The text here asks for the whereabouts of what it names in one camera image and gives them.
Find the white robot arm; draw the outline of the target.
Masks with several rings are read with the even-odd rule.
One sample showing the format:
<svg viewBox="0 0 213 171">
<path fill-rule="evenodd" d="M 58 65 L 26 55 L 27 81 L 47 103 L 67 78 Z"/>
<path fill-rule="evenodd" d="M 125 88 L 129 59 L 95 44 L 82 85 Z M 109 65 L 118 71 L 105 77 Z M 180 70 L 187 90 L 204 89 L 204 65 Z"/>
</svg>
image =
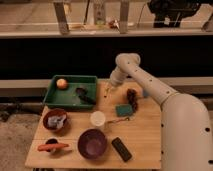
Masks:
<svg viewBox="0 0 213 171">
<path fill-rule="evenodd" d="M 160 106 L 161 171 L 213 171 L 213 135 L 204 103 L 143 70 L 136 53 L 121 53 L 115 63 L 112 86 L 122 85 L 131 76 Z"/>
</svg>

